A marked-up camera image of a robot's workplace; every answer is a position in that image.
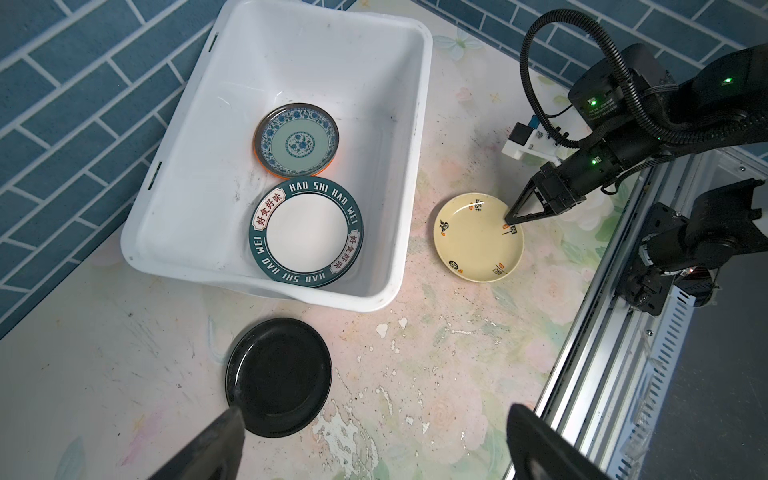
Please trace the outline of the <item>green rim plate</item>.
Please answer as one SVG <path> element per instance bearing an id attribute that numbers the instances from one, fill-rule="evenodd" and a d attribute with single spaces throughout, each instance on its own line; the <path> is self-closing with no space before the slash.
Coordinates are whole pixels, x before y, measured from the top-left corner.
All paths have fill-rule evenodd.
<path id="1" fill-rule="evenodd" d="M 279 283 L 331 284 L 354 265 L 363 242 L 358 203 L 344 187 L 321 177 L 279 183 L 257 201 L 249 220 L 256 265 Z"/>

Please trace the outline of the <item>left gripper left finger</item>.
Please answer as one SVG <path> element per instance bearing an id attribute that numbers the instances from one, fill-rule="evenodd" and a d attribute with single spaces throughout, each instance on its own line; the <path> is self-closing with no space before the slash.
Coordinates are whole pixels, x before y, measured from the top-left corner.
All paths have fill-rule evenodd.
<path id="1" fill-rule="evenodd" d="M 230 407 L 150 479 L 235 479 L 244 440 L 242 412 L 236 406 Z"/>

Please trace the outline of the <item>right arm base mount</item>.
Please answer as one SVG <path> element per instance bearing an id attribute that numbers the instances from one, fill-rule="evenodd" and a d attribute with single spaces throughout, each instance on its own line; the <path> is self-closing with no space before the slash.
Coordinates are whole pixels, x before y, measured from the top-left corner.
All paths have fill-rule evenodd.
<path id="1" fill-rule="evenodd" d="M 750 178 L 699 195 L 689 216 L 654 204 L 620 275 L 616 293 L 657 316 L 680 276 L 703 279 L 732 257 L 767 250 L 766 182 Z"/>

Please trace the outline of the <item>orange round plate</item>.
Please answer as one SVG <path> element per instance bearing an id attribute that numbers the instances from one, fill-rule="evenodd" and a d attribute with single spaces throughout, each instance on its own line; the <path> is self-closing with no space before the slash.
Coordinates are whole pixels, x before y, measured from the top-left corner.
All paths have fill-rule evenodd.
<path id="1" fill-rule="evenodd" d="M 265 170 L 266 170 L 266 171 L 267 171 L 267 172 L 268 172 L 270 175 L 272 175 L 272 176 L 275 176 L 275 177 L 277 177 L 277 178 L 280 178 L 280 179 L 283 179 L 283 180 L 285 180 L 285 177 L 284 177 L 282 174 L 280 174 L 280 173 L 279 173 L 277 170 L 275 170 L 273 167 L 271 167 L 271 166 L 268 164 L 268 162 L 267 162 L 267 161 L 265 160 L 265 158 L 263 157 L 263 155 L 262 155 L 262 152 L 261 152 L 260 148 L 259 148 L 259 147 L 258 147 L 256 144 L 253 144 L 253 145 L 252 145 L 252 150 L 253 150 L 254 156 L 255 156 L 256 160 L 258 161 L 258 163 L 259 163 L 259 164 L 260 164 L 260 165 L 261 165 L 261 166 L 262 166 L 262 167 L 263 167 L 263 168 L 264 168 L 264 169 L 265 169 Z"/>

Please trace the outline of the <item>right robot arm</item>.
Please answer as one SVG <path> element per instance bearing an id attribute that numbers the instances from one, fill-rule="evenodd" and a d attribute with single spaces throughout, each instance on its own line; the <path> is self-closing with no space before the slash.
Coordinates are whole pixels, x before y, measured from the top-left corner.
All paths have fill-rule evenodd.
<path id="1" fill-rule="evenodd" d="M 530 48 L 546 25 L 564 23 L 585 33 L 603 54 L 571 88 L 569 101 L 591 132 L 570 139 L 539 102 L 528 68 Z M 547 162 L 507 212 L 518 225 L 558 216 L 634 173 L 720 147 L 767 139 L 767 46 L 725 55 L 693 78 L 675 83 L 643 44 L 618 49 L 590 16 L 571 9 L 541 15 L 526 32 L 519 53 L 525 97 L 549 137 L 572 149 L 560 164 Z"/>

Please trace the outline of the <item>cream yellow plate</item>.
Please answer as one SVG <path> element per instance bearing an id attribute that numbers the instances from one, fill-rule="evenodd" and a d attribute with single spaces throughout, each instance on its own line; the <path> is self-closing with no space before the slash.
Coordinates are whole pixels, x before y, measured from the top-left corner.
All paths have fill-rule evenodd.
<path id="1" fill-rule="evenodd" d="M 524 234 L 505 222 L 509 207 L 483 193 L 448 200 L 434 223 L 433 240 L 442 263 L 458 277 L 491 283 L 509 275 L 524 253 Z"/>

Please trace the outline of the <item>green patterned small plate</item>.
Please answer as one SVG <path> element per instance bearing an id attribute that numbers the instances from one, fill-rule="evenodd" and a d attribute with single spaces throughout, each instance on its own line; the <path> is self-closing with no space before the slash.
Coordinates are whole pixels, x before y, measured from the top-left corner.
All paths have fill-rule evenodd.
<path id="1" fill-rule="evenodd" d="M 308 103 L 289 103 L 269 112 L 252 140 L 254 155 L 281 179 L 314 176 L 333 161 L 340 133 L 334 118 Z"/>

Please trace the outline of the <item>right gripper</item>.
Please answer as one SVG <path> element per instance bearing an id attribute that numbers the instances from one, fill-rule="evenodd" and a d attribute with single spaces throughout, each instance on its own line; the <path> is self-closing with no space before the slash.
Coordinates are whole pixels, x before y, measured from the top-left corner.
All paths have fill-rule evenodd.
<path id="1" fill-rule="evenodd" d="M 564 213 L 594 190 L 620 184 L 632 168 L 659 151 L 659 138 L 643 131 L 617 134 L 580 149 L 557 167 L 543 166 L 526 184 L 504 221 L 514 226 Z"/>

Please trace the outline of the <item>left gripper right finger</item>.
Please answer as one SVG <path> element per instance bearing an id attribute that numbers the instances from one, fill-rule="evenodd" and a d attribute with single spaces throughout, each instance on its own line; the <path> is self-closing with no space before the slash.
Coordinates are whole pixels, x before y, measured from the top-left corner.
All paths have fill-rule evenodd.
<path id="1" fill-rule="evenodd" d="M 515 479 L 608 480 L 608 476 L 523 404 L 511 406 L 506 426 Z"/>

